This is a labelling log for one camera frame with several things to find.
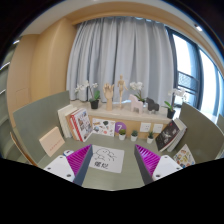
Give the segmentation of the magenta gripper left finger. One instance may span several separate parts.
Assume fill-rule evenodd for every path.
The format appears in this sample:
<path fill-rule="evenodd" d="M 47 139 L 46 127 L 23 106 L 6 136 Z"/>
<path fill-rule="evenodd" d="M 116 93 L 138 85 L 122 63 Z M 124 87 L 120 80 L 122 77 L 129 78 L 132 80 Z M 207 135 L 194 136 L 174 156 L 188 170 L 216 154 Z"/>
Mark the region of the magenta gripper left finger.
<path fill-rule="evenodd" d="M 92 145 L 87 145 L 67 157 L 59 155 L 44 170 L 81 186 L 92 155 Z"/>

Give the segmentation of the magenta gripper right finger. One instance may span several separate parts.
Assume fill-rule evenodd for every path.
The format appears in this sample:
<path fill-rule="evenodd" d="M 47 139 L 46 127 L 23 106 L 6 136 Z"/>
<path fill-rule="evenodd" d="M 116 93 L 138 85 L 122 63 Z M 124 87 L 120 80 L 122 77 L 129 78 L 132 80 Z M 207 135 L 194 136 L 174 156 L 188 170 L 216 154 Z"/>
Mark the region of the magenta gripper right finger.
<path fill-rule="evenodd" d="M 182 169 L 168 155 L 159 156 L 140 145 L 135 145 L 134 155 L 145 185 Z"/>

